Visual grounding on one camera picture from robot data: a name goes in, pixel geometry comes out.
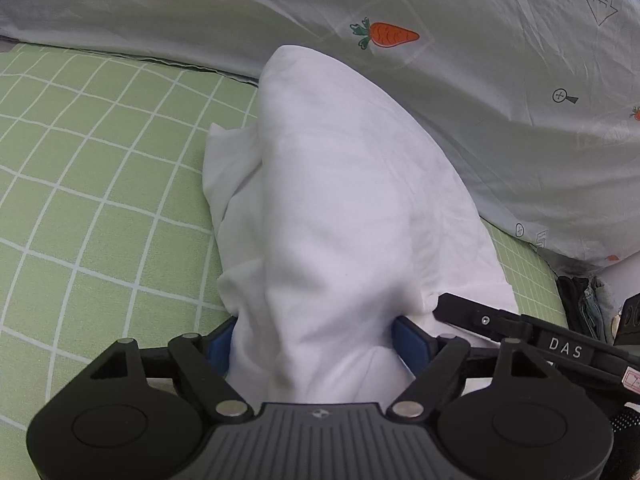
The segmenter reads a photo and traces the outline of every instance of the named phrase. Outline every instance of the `pillow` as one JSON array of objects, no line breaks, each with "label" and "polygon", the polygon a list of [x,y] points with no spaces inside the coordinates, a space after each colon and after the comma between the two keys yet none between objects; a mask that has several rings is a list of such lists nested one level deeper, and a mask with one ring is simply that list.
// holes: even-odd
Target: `pillow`
[{"label": "pillow", "polygon": [[640,0],[0,2],[0,34],[23,41],[254,77],[283,44],[346,62],[430,132],[483,217],[558,272],[640,251],[639,23]]},{"label": "pillow", "polygon": [[390,327],[494,343],[433,317],[445,292],[517,311],[442,150],[338,60],[283,46],[254,126],[212,126],[203,169],[234,329],[228,382],[254,407],[378,402],[412,380]]}]

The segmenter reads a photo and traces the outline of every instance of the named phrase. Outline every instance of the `white grid line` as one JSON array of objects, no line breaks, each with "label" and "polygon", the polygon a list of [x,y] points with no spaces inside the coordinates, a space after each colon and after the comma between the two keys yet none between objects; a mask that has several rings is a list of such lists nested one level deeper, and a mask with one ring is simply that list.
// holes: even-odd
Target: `white grid line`
[{"label": "white grid line", "polygon": [[209,265],[211,264],[211,253],[213,252],[214,243],[213,233],[209,236],[209,244],[207,246],[207,255],[204,257],[204,268],[202,269],[202,279],[200,280],[200,293],[198,295],[198,307],[196,308],[196,317],[193,320],[193,331],[200,333],[200,318],[202,317],[202,304],[204,303],[204,291],[207,286],[207,276],[209,275]]},{"label": "white grid line", "polygon": [[[0,238],[0,244],[11,247],[17,251],[24,250],[24,247],[22,245],[12,242],[11,240],[6,240],[5,238]],[[74,264],[70,262],[61,260],[60,258],[56,258],[55,256],[50,256],[48,254],[34,251],[33,249],[27,250],[27,256],[33,256],[34,258],[38,258],[40,260],[46,260],[48,262],[66,267],[69,270],[74,268]],[[124,286],[126,288],[133,288],[134,286],[134,283],[126,282],[125,280],[114,278],[113,276],[108,276],[107,274],[103,274],[101,272],[98,272],[97,270],[87,269],[86,267],[83,267],[83,266],[78,267],[78,272],[80,272],[80,274],[92,276],[94,278],[104,280],[105,282],[115,283],[116,285]],[[140,290],[142,290],[142,288],[145,289],[144,292],[148,292],[149,294],[159,296],[160,298],[169,298],[171,300],[179,300],[179,301],[183,301],[185,303],[194,304],[194,305],[201,304],[204,308],[209,308],[211,310],[225,310],[225,308],[221,305],[216,305],[214,303],[209,303],[207,301],[196,300],[195,298],[190,298],[189,296],[182,296],[181,294],[165,292],[164,290],[158,290],[156,288],[150,288],[150,287],[140,287]]]},{"label": "white grid line", "polygon": [[65,350],[61,350],[59,348],[53,348],[53,346],[48,345],[46,343],[43,343],[42,341],[38,341],[37,339],[34,339],[33,337],[29,337],[27,335],[24,335],[20,332],[16,332],[15,330],[10,329],[7,326],[2,327],[2,331],[7,333],[10,336],[15,337],[16,339],[20,339],[21,341],[24,341],[25,343],[29,343],[32,344],[34,346],[37,346],[38,348],[42,348],[43,350],[46,350],[47,352],[53,352],[55,351],[56,354],[58,355],[62,355],[63,357],[67,357],[69,359],[72,359],[73,361],[78,361],[80,363],[84,363],[84,364],[89,364],[91,362],[91,359],[87,359],[86,357],[82,357],[76,354],[72,354],[71,352],[67,352]]},{"label": "white grid line", "polygon": [[258,94],[258,89],[255,88],[254,89],[254,93],[251,95],[251,99],[249,99],[249,104],[246,106],[246,111],[244,112],[244,119],[242,119],[242,127],[243,128],[246,126],[247,117],[250,115],[249,110],[251,110],[251,106],[254,104],[254,99],[255,99],[257,94]]},{"label": "white grid line", "polygon": [[[75,195],[75,196],[80,196],[82,198],[86,198],[88,200],[92,200],[93,202],[102,202],[102,199],[100,197],[98,197],[98,196],[94,196],[94,195],[90,195],[90,194],[87,194],[87,193],[83,193],[82,191],[77,191],[77,190],[72,189],[70,187],[60,186],[59,184],[55,184],[53,182],[50,182],[48,180],[43,180],[41,178],[37,178],[36,176],[29,176],[29,175],[25,175],[25,174],[22,174],[22,173],[18,173],[17,171],[12,170],[11,168],[3,166],[2,164],[0,164],[0,170],[5,171],[5,172],[7,172],[9,174],[12,174],[14,176],[17,175],[18,178],[21,178],[21,179],[24,179],[24,180],[29,180],[30,182],[36,182],[38,184],[43,184],[44,186],[47,186],[47,187],[53,187],[56,190],[64,191],[66,193],[69,193],[69,194],[72,194],[72,195]],[[152,211],[147,211],[146,209],[135,207],[135,206],[132,206],[132,205],[129,205],[129,204],[125,204],[125,203],[122,203],[122,202],[115,202],[113,200],[107,200],[106,204],[114,206],[114,207],[117,207],[117,208],[120,208],[120,209],[127,209],[129,211],[135,211],[136,213],[140,213],[140,214],[143,214],[145,216],[150,216],[150,217],[155,216],[155,213],[153,213]],[[172,225],[175,225],[175,226],[178,226],[178,227],[186,227],[188,229],[192,229],[194,231],[199,231],[199,232],[207,234],[207,235],[211,234],[211,232],[212,232],[211,229],[207,229],[207,228],[201,227],[199,225],[194,225],[194,224],[189,224],[189,223],[186,223],[186,222],[181,222],[179,220],[173,220],[172,218],[168,218],[168,217],[165,217],[165,216],[161,216],[160,219],[161,219],[161,221],[166,222],[167,224],[172,224]]]},{"label": "white grid line", "polygon": [[[118,101],[123,97],[123,95],[127,92],[127,90],[130,88],[130,86],[133,84],[133,82],[135,81],[136,77],[140,73],[140,70],[137,70],[136,72],[134,72],[133,76],[131,77],[131,79],[129,80],[129,82],[125,86],[125,88],[122,90],[122,92],[118,96]],[[89,228],[88,228],[88,230],[87,230],[87,232],[86,232],[86,234],[84,236],[84,240],[82,240],[82,244],[80,246],[80,250],[78,251],[78,256],[76,257],[76,262],[74,264],[74,268],[71,271],[71,276],[69,277],[69,281],[68,281],[67,286],[66,286],[65,297],[62,299],[62,306],[60,307],[60,315],[58,316],[58,324],[56,326],[56,331],[55,331],[55,334],[54,334],[54,337],[53,337],[53,348],[55,348],[55,349],[58,348],[58,342],[60,341],[60,333],[62,331],[62,323],[64,321],[64,317],[65,317],[65,313],[66,313],[66,306],[67,306],[67,303],[68,303],[68,300],[69,300],[69,296],[71,295],[71,290],[73,289],[74,282],[76,280],[76,274],[78,273],[78,267],[80,266],[80,261],[82,260],[82,257],[84,256],[84,251],[86,250],[86,247],[87,247],[87,245],[89,243],[89,239],[91,238],[91,234],[94,231],[95,225],[96,225],[96,223],[98,221],[98,217],[100,216],[100,213],[104,208],[104,204],[107,202],[109,194],[111,193],[111,190],[115,186],[115,183],[118,180],[118,177],[120,176],[120,173],[122,172],[122,169],[124,168],[124,165],[127,163],[127,160],[128,160],[128,158],[129,158],[129,156],[131,154],[131,151],[133,149],[135,149],[136,144],[142,138],[142,135],[145,133],[145,131],[148,128],[149,124],[151,124],[151,121],[153,120],[153,118],[155,116],[155,113],[160,109],[160,107],[162,106],[164,101],[169,97],[169,95],[171,94],[173,89],[174,89],[174,86],[171,86],[168,89],[168,91],[166,92],[164,97],[160,100],[160,102],[156,106],[156,109],[154,110],[154,113],[152,113],[149,116],[147,122],[142,127],[142,129],[140,130],[140,133],[136,137],[136,140],[133,142],[131,147],[127,150],[127,153],[125,154],[125,156],[123,157],[122,161],[120,162],[120,165],[119,165],[118,169],[116,170],[115,174],[113,175],[113,178],[111,179],[111,182],[109,183],[109,186],[107,187],[107,190],[105,191],[104,196],[102,197],[102,200],[98,204],[98,208],[96,209],[96,211],[94,213],[94,217],[93,217],[91,223],[89,224]],[[116,104],[117,104],[117,101],[114,102],[111,105],[111,107],[104,113],[102,118],[94,125],[92,130],[89,132],[89,136],[98,128],[98,126],[102,123],[102,120],[105,117],[107,117],[107,115],[111,112],[111,110],[113,110],[113,108],[116,106]],[[56,360],[56,353],[52,352],[51,353],[51,359],[49,361],[49,373],[47,374],[47,387],[46,387],[46,391],[45,391],[45,399],[46,399],[47,402],[49,401],[50,396],[51,396],[51,385],[52,385],[52,380],[53,380],[53,368],[54,368],[54,365],[55,365],[55,360]]]},{"label": "white grid line", "polygon": [[[75,56],[70,57],[69,59],[67,59],[65,61],[65,63],[63,63],[63,65],[60,67],[60,69],[58,70],[58,72],[56,72],[56,74],[59,74],[62,69],[66,66],[67,63],[69,63]],[[38,102],[38,100],[42,97],[42,95],[44,94],[45,90],[47,89],[47,86],[45,86],[42,91],[40,92],[40,94],[38,95],[38,97],[27,107],[27,109],[25,111],[22,112],[22,114],[24,115],[25,113],[27,113],[27,111],[30,110],[30,108],[36,104],[36,102]],[[40,145],[40,143],[44,140],[44,138],[47,136],[47,133],[49,133],[48,130],[45,130],[44,133],[42,134],[42,136],[40,137],[40,140],[38,140],[38,142],[36,143],[36,145],[33,147],[33,149],[31,150],[31,153],[29,153],[29,155],[27,156],[26,160],[23,162],[23,164],[21,165],[20,169],[18,170],[18,173],[20,173],[24,167],[27,165],[29,159],[33,156],[33,153],[36,152],[36,150],[38,149],[38,146]],[[0,207],[2,207],[2,204],[4,203],[4,200],[6,199],[6,197],[9,195],[9,192],[11,191],[12,187],[14,186],[14,184],[16,183],[16,181],[18,180],[17,176],[14,176],[14,178],[11,180],[11,183],[9,184],[9,186],[7,187],[7,190],[5,191],[4,195],[2,196],[2,199],[0,199]],[[36,226],[34,226],[34,228],[31,230],[30,236],[29,236],[29,240],[27,242],[27,245],[25,246],[25,249],[27,250],[29,248],[29,245],[31,245],[31,242],[33,241],[33,237],[35,236],[35,231],[37,229],[37,223],[36,222]],[[0,315],[0,328],[4,327],[4,320],[6,318],[6,313],[9,309],[9,303],[11,301],[11,296],[14,293],[14,289],[15,289],[15,284],[18,281],[18,276],[20,275],[20,270],[22,269],[22,265],[24,264],[24,260],[26,258],[27,254],[26,251],[23,251],[21,256],[20,256],[20,261],[18,262],[18,267],[15,270],[14,276],[12,277],[11,280],[11,284],[9,285],[9,290],[7,292],[6,295],[6,299],[4,302],[4,307],[2,308],[2,314]]]},{"label": "white grid line", "polygon": [[[43,128],[50,128],[54,132],[63,132],[65,134],[71,134],[73,136],[81,137],[83,139],[88,137],[88,134],[81,134],[80,132],[75,132],[75,131],[69,130],[67,128],[60,128],[58,126],[51,126],[50,124],[41,123],[39,121],[31,121],[31,120],[28,120],[28,119],[15,117],[15,116],[10,116],[10,115],[6,115],[6,114],[0,114],[0,118],[18,120],[18,121],[20,121],[22,123],[27,123],[27,124],[35,124],[36,126],[41,126]],[[198,128],[198,130],[199,131],[203,131],[203,132],[207,131],[204,128]],[[2,141],[2,138],[4,138],[4,135],[7,132],[5,132],[2,135],[2,137],[0,137],[0,141]],[[101,144],[106,144],[107,146],[113,146],[114,148],[120,148],[121,150],[124,150],[125,152],[129,150],[129,148],[127,146],[123,146],[122,144],[117,144],[116,142],[111,142],[110,140],[100,139],[99,137],[91,136],[89,138],[89,140],[95,141],[95,142],[100,142]],[[171,160],[169,158],[162,158],[161,156],[151,155],[150,153],[140,152],[139,150],[132,150],[132,152],[137,154],[137,155],[142,155],[142,156],[146,156],[147,158],[152,158],[153,160],[160,160],[161,162],[167,162],[168,164],[175,164],[175,161]],[[197,170],[196,168],[192,168],[191,166],[187,166],[186,164],[181,164],[180,167],[184,168],[185,170],[193,171],[193,173],[202,174],[202,172],[200,170]]]},{"label": "white grid line", "polygon": [[561,323],[564,309],[555,290],[552,271],[543,267],[546,263],[533,257],[528,244],[511,238],[486,221],[483,224],[495,244],[505,277],[512,276],[510,284],[514,282],[512,288],[518,306],[541,319]]},{"label": "white grid line", "polygon": [[[196,124],[199,124],[200,120],[202,120],[202,117],[203,117],[205,111],[209,107],[211,99],[215,95],[216,91],[218,90],[218,88],[219,88],[219,86],[220,86],[220,84],[222,83],[223,80],[224,80],[224,78],[221,77],[218,80],[218,82],[217,82],[216,86],[214,87],[214,89],[211,91],[211,95],[209,96],[210,99],[207,101],[205,106],[200,111],[200,115],[198,116],[198,119],[196,120]],[[136,295],[138,293],[138,289],[140,288],[140,280],[142,279],[142,271],[143,271],[143,269],[145,267],[146,257],[147,257],[147,255],[149,253],[149,248],[151,247],[151,240],[153,239],[154,233],[156,231],[156,227],[158,226],[160,213],[162,212],[162,209],[164,208],[164,203],[166,202],[166,199],[169,196],[169,192],[171,191],[171,186],[174,184],[175,175],[178,173],[178,168],[180,167],[180,163],[182,162],[182,159],[184,158],[184,155],[187,153],[187,150],[189,149],[189,144],[191,143],[191,139],[193,139],[193,136],[194,136],[195,133],[196,133],[196,127],[194,126],[193,129],[191,130],[191,133],[189,134],[189,137],[187,138],[187,142],[185,143],[184,147],[182,148],[182,153],[180,154],[180,156],[178,157],[178,160],[176,161],[176,163],[174,165],[174,170],[172,171],[171,176],[169,177],[169,181],[167,182],[166,186],[164,187],[164,192],[162,193],[162,198],[160,199],[160,203],[158,205],[158,209],[156,210],[156,214],[154,216],[154,221],[151,224],[151,229],[149,231],[148,236],[146,237],[145,248],[142,251],[142,257],[140,258],[140,264],[138,265],[138,272],[136,273],[136,283],[134,284],[133,290],[131,291],[131,297],[129,299],[129,309],[127,310],[127,317],[125,319],[124,328],[122,329],[122,336],[123,337],[127,337],[127,335],[129,335],[129,327],[130,327],[130,324],[131,324],[131,316],[133,314],[133,307],[134,307],[134,305],[136,303]]]},{"label": "white grid line", "polygon": [[[42,56],[40,56],[40,57],[38,58],[38,60],[28,68],[28,70],[31,70],[34,66],[36,66],[36,65],[40,62],[40,60],[41,60],[43,57],[45,57],[47,54],[48,54],[48,53],[44,53],[44,54],[42,54]],[[2,73],[1,73],[0,75],[5,75],[5,74],[4,74],[4,72],[5,72],[5,71],[6,71],[6,70],[7,70],[7,69],[8,69],[8,68],[9,68],[9,67],[14,63],[14,61],[15,61],[16,59],[18,59],[19,57],[20,57],[20,54],[18,54],[16,57],[14,57],[14,58],[11,60],[11,63],[9,63],[6,67],[4,67],[4,70],[2,70]],[[17,85],[21,80],[22,80],[22,76],[18,76],[18,77],[16,78],[16,80],[15,80],[14,84],[12,84],[12,85],[11,85],[11,88],[9,88],[9,89],[8,89],[8,91],[6,92],[6,94],[4,94],[4,95],[2,96],[2,99],[0,99],[0,105],[4,102],[4,100],[5,100],[5,99],[6,99],[6,97],[9,95],[9,93],[11,92],[11,90],[13,90],[13,89],[14,89],[14,87],[15,87],[15,86],[16,86],[16,85]],[[2,140],[3,140],[3,139],[8,135],[9,131],[10,131],[14,126],[15,126],[15,122],[14,122],[14,124],[12,124],[12,125],[11,125],[11,127],[7,128],[7,130],[4,132],[4,134],[2,134],[2,135],[0,136],[0,142],[2,142]]]},{"label": "white grid line", "polygon": [[[68,60],[66,60],[65,63],[63,63],[62,67],[60,68],[60,70],[58,70],[58,72],[56,73],[59,74],[64,67],[74,58],[75,56],[71,56]],[[101,63],[95,70],[94,72],[91,74],[91,76],[89,76],[89,78],[87,79],[86,83],[84,84],[84,86],[82,87],[83,89],[86,88],[89,83],[94,79],[94,76],[98,73],[98,70],[101,69],[101,67],[103,67],[106,64],[106,60]],[[73,103],[75,103],[80,97],[80,94],[77,93],[76,96],[71,100],[71,102],[69,104],[67,104],[64,108],[62,108],[62,110],[60,110],[60,113],[56,116],[56,118],[52,121],[52,124],[55,124],[56,121],[62,117],[62,115],[73,105]],[[33,156],[33,153],[35,152],[35,150],[37,149],[37,146],[39,145],[40,142],[42,142],[42,140],[45,138],[45,136],[50,132],[50,128],[48,128],[47,130],[44,131],[44,133],[42,134],[42,136],[40,137],[40,141],[38,142],[38,144],[36,144],[36,146],[34,147],[34,149],[31,151],[30,155],[27,157],[27,159],[24,161],[24,163],[22,164],[22,166],[20,167],[20,170],[18,170],[18,173],[20,173],[22,170],[24,170],[25,166],[27,165],[28,161],[30,160],[30,158]],[[65,177],[66,173],[68,172],[69,168],[71,168],[71,165],[73,164],[73,162],[76,160],[76,157],[78,156],[78,153],[82,150],[82,147],[84,146],[86,142],[86,139],[84,139],[80,145],[78,146],[78,148],[76,149],[76,152],[72,155],[71,160],[69,160],[68,164],[66,165],[64,171],[62,172],[62,174],[60,175],[58,181],[56,182],[56,185],[59,186],[60,182],[62,182],[62,179]],[[15,182],[17,179],[17,175],[14,176],[14,180],[13,182]],[[49,205],[51,204],[53,197],[55,195],[56,192],[56,187],[54,186],[51,189],[51,193],[49,194],[49,196],[47,197],[46,202],[44,203],[44,205],[42,206],[42,209],[40,211],[40,214],[38,215],[35,224],[33,225],[33,228],[31,229],[31,233],[29,235],[29,238],[27,240],[27,243],[24,247],[24,251],[22,252],[22,254],[20,255],[20,261],[18,262],[18,267],[15,271],[14,277],[12,279],[11,285],[9,287],[9,291],[7,293],[7,297],[6,297],[6,301],[4,304],[4,309],[2,310],[2,317],[0,319],[0,328],[2,328],[2,330],[5,330],[5,326],[4,326],[4,320],[6,317],[6,312],[8,310],[8,306],[9,303],[11,301],[11,296],[13,291],[15,290],[15,284],[17,283],[18,277],[20,275],[20,271],[22,270],[22,266],[24,265],[24,261],[27,257],[27,252],[29,251],[31,244],[33,243],[33,239],[35,238],[36,232],[38,230],[38,227],[40,225],[40,223],[42,222],[42,219],[44,218],[44,215],[46,214],[46,211],[49,207]],[[55,355],[56,355],[56,348],[57,348],[57,341],[56,338],[54,337],[54,345],[53,345],[53,351],[51,353],[52,355],[52,361],[53,359],[55,359]],[[49,366],[50,368],[50,372],[51,375],[53,373],[52,370],[52,365],[50,364]],[[47,380],[47,393],[46,393],[46,400],[49,400],[49,394],[50,394],[50,381]]]},{"label": "white grid line", "polygon": [[18,428],[19,430],[27,431],[27,427],[25,425],[20,424],[20,422],[16,422],[15,420],[11,420],[7,416],[0,415],[0,420],[2,420],[3,422],[6,422],[10,426]]},{"label": "white grid line", "polygon": [[[144,68],[140,68],[140,69],[138,69],[138,72],[136,72],[136,73],[139,73],[139,72],[148,72],[148,73],[151,73],[151,74],[157,75],[158,77],[161,77],[161,78],[163,78],[163,79],[166,79],[166,80],[168,80],[168,81],[174,81],[174,80],[172,80],[171,78],[169,78],[168,76],[161,75],[161,74],[159,74],[159,73],[153,72],[152,70],[145,70]],[[182,75],[184,72],[186,72],[186,69],[183,69],[183,70],[180,72],[180,75]],[[0,74],[0,75],[5,75],[5,76],[15,76],[15,75],[18,75],[18,74]],[[62,88],[62,89],[65,89],[65,90],[69,90],[69,91],[74,92],[74,93],[77,93],[77,92],[78,92],[78,89],[77,89],[77,88],[73,88],[73,87],[71,87],[71,86],[62,85],[62,84],[60,84],[60,83],[53,83],[52,81],[53,81],[53,79],[55,78],[55,76],[54,76],[54,77],[52,77],[50,80],[47,80],[47,79],[44,79],[44,78],[41,78],[41,77],[37,77],[37,76],[34,76],[34,75],[30,75],[30,74],[27,74],[27,73],[25,73],[25,74],[20,74],[20,76],[21,76],[21,77],[24,77],[24,78],[27,78],[27,79],[32,79],[32,80],[34,80],[34,81],[40,81],[40,82],[42,82],[42,83],[47,83],[47,82],[48,82],[48,83],[50,83],[50,85],[51,85],[51,86],[54,86],[54,87],[56,87],[56,88]],[[218,85],[220,84],[220,82],[221,82],[222,80],[224,80],[224,78],[225,78],[224,76],[220,76],[220,81],[218,82]],[[172,85],[172,88],[174,88],[174,87],[176,87],[176,86],[179,86],[179,87],[185,88],[185,89],[187,89],[187,90],[190,90],[191,92],[194,92],[194,94],[200,95],[200,96],[202,96],[202,97],[206,97],[206,98],[208,98],[208,97],[209,97],[209,96],[207,96],[206,94],[203,94],[202,92],[199,92],[199,91],[197,91],[196,89],[193,89],[193,88],[191,88],[190,86],[185,85],[184,83],[178,83],[177,81],[175,81],[174,83],[175,83],[175,84],[173,84],[173,85]],[[113,102],[114,102],[113,100],[111,100],[111,99],[109,99],[109,98],[107,98],[107,97],[102,97],[102,96],[95,95],[95,94],[89,94],[89,93],[84,92],[84,91],[81,93],[81,95],[86,96],[86,97],[93,97],[93,98],[95,98],[95,99],[100,99],[101,101],[106,101],[106,102],[109,102],[109,103],[113,103]],[[237,107],[235,107],[235,106],[233,106],[233,105],[230,105],[229,103],[225,103],[224,101],[220,101],[220,100],[215,99],[215,98],[212,98],[210,101],[208,101],[207,106],[208,106],[208,105],[210,104],[210,102],[212,102],[212,101],[213,101],[213,102],[215,102],[215,103],[219,103],[219,104],[221,104],[221,105],[225,105],[226,107],[229,107],[229,108],[231,108],[232,110],[235,110],[236,112],[240,112],[240,113],[242,113],[242,114],[246,114],[246,115],[249,115],[249,116],[251,116],[251,117],[254,117],[254,118],[255,118],[255,116],[254,116],[253,114],[250,114],[250,113],[248,112],[248,109],[247,109],[247,110],[241,110],[240,108],[237,108]],[[126,104],[123,104],[123,103],[118,103],[118,104],[119,104],[120,106],[124,107],[124,108],[130,108],[131,110],[138,110],[138,111],[140,111],[140,112],[145,112],[145,113],[147,113],[147,114],[148,114],[148,113],[150,113],[150,111],[149,111],[149,110],[145,110],[144,108],[138,108],[138,107],[135,107],[135,106],[132,106],[132,105],[126,105]],[[170,119],[170,120],[175,121],[175,122],[180,123],[180,124],[184,124],[184,125],[191,125],[191,126],[193,126],[192,124],[185,123],[184,121],[181,121],[180,119],[176,119],[176,118],[174,118],[174,117],[165,116],[165,115],[161,115],[161,114],[156,114],[156,116],[157,116],[157,117],[161,117],[161,118],[163,118],[163,119]]]},{"label": "white grid line", "polygon": [[[103,59],[103,58],[105,57],[105,55],[104,55],[104,54],[100,54],[99,52],[92,52],[92,51],[82,50],[82,53],[83,53],[83,54],[87,54],[89,57],[97,57],[98,59]],[[137,61],[137,62],[142,62],[141,60],[136,60],[136,59],[129,59],[129,60],[135,60],[135,61]],[[123,60],[123,58],[113,59],[113,58],[111,58],[111,57],[110,57],[110,61],[113,61],[114,63],[118,63],[118,64],[120,64],[120,65],[129,66],[129,67],[132,67],[132,68],[137,68],[137,67],[138,67],[137,65],[135,65],[135,64],[133,64],[133,63],[127,63],[127,62],[125,62],[125,61]],[[174,66],[174,65],[168,65],[168,64],[165,64],[165,63],[161,62],[159,59],[151,59],[151,61],[152,61],[154,64],[158,64],[158,65],[160,65],[160,66],[165,66],[165,67],[168,67],[168,68],[173,68],[173,69],[175,69],[175,70],[190,70],[190,71],[192,71],[192,72],[202,72],[202,73],[207,73],[207,74],[217,75],[217,76],[219,76],[219,77],[221,77],[221,78],[225,78],[225,77],[227,77],[227,76],[225,76],[225,75],[223,75],[223,74],[221,74],[221,73],[219,73],[219,72],[216,72],[216,71],[206,71],[206,72],[203,72],[202,70],[197,70],[197,69],[199,69],[200,67],[197,67],[197,66],[195,66],[195,65],[191,65],[191,66],[180,66],[180,67],[178,67],[178,66]],[[159,72],[155,72],[154,70],[152,70],[152,69],[150,69],[150,68],[144,68],[144,69],[143,69],[143,71],[144,71],[144,72],[149,72],[149,73],[151,73],[151,74],[153,74],[153,75],[157,75],[157,76],[159,76],[159,77],[161,77],[161,78],[163,78],[163,79],[166,79],[167,81],[173,81],[169,76],[164,75],[164,74],[159,73]],[[196,93],[196,94],[198,94],[198,95],[201,95],[202,97],[209,98],[209,96],[208,96],[207,94],[205,94],[204,92],[200,92],[199,90],[196,90],[195,88],[192,88],[192,87],[190,87],[189,85],[185,85],[184,83],[180,83],[179,81],[178,81],[178,86],[180,86],[180,87],[182,87],[182,88],[186,88],[187,90],[191,90],[192,92],[194,92],[194,93]],[[220,103],[220,104],[223,104],[223,105],[227,105],[228,107],[233,108],[233,110],[236,110],[236,111],[238,111],[238,112],[242,112],[243,114],[246,114],[246,113],[250,110],[250,108],[251,108],[251,107],[249,106],[249,107],[247,107],[247,110],[241,110],[240,108],[236,108],[235,106],[230,105],[230,104],[228,104],[228,103],[225,103],[224,101],[219,101],[219,100],[217,100],[216,98],[213,98],[211,101],[213,101],[213,102],[215,102],[215,103]],[[253,115],[253,114],[248,114],[248,115],[249,115],[249,116],[251,116],[251,117],[253,117],[253,118],[256,118],[256,116],[255,116],[255,115]]]}]

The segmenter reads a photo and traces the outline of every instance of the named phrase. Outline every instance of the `white towel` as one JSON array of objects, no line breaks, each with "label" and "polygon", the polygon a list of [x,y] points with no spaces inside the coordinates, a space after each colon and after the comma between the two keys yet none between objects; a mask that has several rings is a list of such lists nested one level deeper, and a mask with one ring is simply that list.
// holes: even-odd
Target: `white towel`
[{"label": "white towel", "polygon": [[341,62],[283,46],[254,126],[207,138],[204,192],[238,324],[228,382],[261,402],[383,407],[412,376],[391,347],[409,315],[431,335],[451,292],[517,312],[458,174],[391,97]]}]

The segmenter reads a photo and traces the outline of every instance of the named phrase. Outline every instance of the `carrot print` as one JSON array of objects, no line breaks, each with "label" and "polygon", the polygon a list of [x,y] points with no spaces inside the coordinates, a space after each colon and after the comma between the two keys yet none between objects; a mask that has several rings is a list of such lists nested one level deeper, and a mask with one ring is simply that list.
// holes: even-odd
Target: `carrot print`
[{"label": "carrot print", "polygon": [[368,18],[362,20],[362,25],[357,23],[351,25],[351,30],[356,36],[364,36],[358,44],[362,50],[365,50],[369,41],[373,41],[377,46],[388,48],[390,46],[398,46],[410,41],[416,41],[420,38],[417,32],[408,30],[407,28],[398,27],[389,23],[375,22],[371,23]]}]

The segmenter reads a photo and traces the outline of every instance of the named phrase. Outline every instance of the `bed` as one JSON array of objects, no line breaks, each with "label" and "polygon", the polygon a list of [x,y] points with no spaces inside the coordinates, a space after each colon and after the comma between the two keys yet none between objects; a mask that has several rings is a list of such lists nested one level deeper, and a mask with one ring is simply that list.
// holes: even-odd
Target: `bed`
[{"label": "bed", "polygon": [[[37,478],[29,421],[115,339],[162,346],[228,317],[204,144],[211,123],[255,121],[255,95],[158,60],[0,54],[0,478]],[[521,311],[566,326],[544,260],[484,225]]]}]

